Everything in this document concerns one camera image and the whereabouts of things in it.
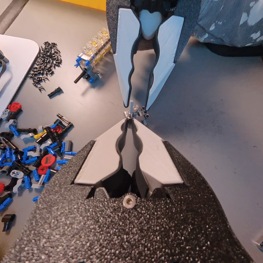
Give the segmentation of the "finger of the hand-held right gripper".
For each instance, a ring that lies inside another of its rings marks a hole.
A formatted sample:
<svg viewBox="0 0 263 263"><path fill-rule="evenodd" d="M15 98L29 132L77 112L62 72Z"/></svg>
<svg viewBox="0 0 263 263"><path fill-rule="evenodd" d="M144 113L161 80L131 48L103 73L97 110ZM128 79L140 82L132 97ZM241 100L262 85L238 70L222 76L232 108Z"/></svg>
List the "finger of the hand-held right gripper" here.
<svg viewBox="0 0 263 263"><path fill-rule="evenodd" d="M156 33L156 62L150 73L145 109L153 104L175 66L175 55L180 40L184 18L172 15Z"/></svg>
<svg viewBox="0 0 263 263"><path fill-rule="evenodd" d="M141 23L132 9L120 8L116 52L113 55L124 106L129 106L131 76L134 71L133 55L141 35Z"/></svg>

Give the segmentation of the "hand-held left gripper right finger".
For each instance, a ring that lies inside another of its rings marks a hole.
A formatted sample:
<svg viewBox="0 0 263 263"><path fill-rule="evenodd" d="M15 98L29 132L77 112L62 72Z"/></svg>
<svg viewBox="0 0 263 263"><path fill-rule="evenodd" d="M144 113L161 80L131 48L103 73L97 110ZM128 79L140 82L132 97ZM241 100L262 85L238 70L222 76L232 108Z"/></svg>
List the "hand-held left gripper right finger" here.
<svg viewBox="0 0 263 263"><path fill-rule="evenodd" d="M150 189L182 184L181 178L161 137L148 129L138 120L135 125L134 139L139 139L142 149L139 153L139 167Z"/></svg>

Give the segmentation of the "small black connector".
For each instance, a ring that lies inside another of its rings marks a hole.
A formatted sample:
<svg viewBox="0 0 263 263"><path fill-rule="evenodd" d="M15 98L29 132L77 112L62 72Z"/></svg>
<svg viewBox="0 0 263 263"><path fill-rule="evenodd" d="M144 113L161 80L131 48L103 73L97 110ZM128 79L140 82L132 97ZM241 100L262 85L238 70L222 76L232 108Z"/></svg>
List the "small black connector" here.
<svg viewBox="0 0 263 263"><path fill-rule="evenodd" d="M11 229L13 221L16 218L16 214L5 214L1 220L1 222L4 224L3 225L3 230L2 232L7 232L8 230Z"/></svg>

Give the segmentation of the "chrome thin liftarm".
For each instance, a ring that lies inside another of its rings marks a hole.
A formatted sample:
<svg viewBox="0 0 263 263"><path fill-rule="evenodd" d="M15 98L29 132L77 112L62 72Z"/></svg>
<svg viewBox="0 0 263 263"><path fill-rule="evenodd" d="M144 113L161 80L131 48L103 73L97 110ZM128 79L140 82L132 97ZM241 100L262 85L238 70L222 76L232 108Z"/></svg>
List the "chrome thin liftarm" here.
<svg viewBox="0 0 263 263"><path fill-rule="evenodd" d="M135 107L133 107L133 118L141 122L145 126L147 125L146 120L149 117L150 117L150 114L147 110L145 110L144 106L136 105Z"/></svg>

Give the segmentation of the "white lamp base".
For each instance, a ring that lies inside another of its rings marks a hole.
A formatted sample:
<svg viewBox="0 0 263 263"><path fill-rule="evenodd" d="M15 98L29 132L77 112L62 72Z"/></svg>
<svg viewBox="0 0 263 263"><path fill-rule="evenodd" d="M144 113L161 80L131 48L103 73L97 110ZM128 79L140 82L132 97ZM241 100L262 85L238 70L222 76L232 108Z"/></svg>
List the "white lamp base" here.
<svg viewBox="0 0 263 263"><path fill-rule="evenodd" d="M5 110L39 53L29 39L0 35L0 49L9 60L0 81L0 112Z"/></svg>

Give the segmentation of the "pile of black pins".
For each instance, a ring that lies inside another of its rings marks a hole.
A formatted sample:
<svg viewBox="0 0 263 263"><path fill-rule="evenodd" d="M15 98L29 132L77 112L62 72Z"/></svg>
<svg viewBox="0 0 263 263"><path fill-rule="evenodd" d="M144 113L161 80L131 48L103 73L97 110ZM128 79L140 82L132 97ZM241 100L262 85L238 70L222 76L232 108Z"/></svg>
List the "pile of black pins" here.
<svg viewBox="0 0 263 263"><path fill-rule="evenodd" d="M62 64L61 52L57 44L46 41L43 45L41 46L35 65L28 74L28 78L32 80L33 86L40 92L45 90L42 82L49 81L48 77L52 76L55 68L60 67Z"/></svg>

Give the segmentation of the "clear engine block model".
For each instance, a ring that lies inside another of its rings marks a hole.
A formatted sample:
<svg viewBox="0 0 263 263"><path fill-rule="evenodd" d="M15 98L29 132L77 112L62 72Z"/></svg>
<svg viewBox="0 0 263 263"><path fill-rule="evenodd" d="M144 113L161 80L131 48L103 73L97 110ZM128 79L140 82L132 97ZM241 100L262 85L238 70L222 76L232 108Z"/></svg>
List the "clear engine block model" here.
<svg viewBox="0 0 263 263"><path fill-rule="evenodd" d="M97 35L83 46L82 52L78 54L75 67L80 67L82 72L74 83L78 83L81 78L85 78L89 83L96 79L101 79L101 73L95 72L94 68L104 55L111 51L111 48L109 31L106 28L102 28Z"/></svg>

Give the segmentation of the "yellow storage bin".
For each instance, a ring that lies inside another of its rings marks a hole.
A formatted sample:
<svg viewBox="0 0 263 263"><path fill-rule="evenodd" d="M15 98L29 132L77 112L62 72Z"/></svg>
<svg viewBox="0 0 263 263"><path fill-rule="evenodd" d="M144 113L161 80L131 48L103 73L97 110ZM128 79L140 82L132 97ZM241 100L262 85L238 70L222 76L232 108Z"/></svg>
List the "yellow storage bin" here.
<svg viewBox="0 0 263 263"><path fill-rule="evenodd" d="M81 5L101 11L106 11L106 0L61 0L63 2Z"/></svg>

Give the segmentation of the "pile of mixed small connectors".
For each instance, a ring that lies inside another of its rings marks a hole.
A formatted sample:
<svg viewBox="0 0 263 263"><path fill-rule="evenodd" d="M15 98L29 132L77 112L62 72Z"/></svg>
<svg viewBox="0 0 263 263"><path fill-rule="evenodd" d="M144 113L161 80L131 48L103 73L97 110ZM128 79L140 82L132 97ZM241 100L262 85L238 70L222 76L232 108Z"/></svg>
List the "pile of mixed small connectors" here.
<svg viewBox="0 0 263 263"><path fill-rule="evenodd" d="M6 121L1 132L1 175L10 178L9 184L1 183L0 211L13 201L21 189L42 189L51 177L77 152L72 151L72 141L63 140L73 124L60 114L51 125L35 128L18 128L17 117L22 106L13 102L2 112Z"/></svg>

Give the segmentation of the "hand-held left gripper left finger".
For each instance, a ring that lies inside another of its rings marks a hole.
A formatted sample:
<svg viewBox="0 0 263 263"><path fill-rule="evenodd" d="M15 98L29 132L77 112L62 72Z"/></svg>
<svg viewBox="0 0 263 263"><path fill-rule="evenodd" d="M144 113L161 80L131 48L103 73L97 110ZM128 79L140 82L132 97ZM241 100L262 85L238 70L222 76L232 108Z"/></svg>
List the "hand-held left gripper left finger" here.
<svg viewBox="0 0 263 263"><path fill-rule="evenodd" d="M75 184L95 185L120 170L127 129L128 119L124 118L95 139L94 146L74 180Z"/></svg>

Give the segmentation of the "long black pin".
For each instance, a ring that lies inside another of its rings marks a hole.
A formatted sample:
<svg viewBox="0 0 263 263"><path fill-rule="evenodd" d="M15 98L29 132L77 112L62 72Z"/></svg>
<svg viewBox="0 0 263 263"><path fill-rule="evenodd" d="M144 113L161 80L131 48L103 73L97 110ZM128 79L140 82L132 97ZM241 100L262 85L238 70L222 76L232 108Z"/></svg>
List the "long black pin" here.
<svg viewBox="0 0 263 263"><path fill-rule="evenodd" d="M56 96L58 93L62 92L63 90L60 87L57 87L55 90L53 90L52 92L50 92L48 94L49 98L52 98L54 96Z"/></svg>

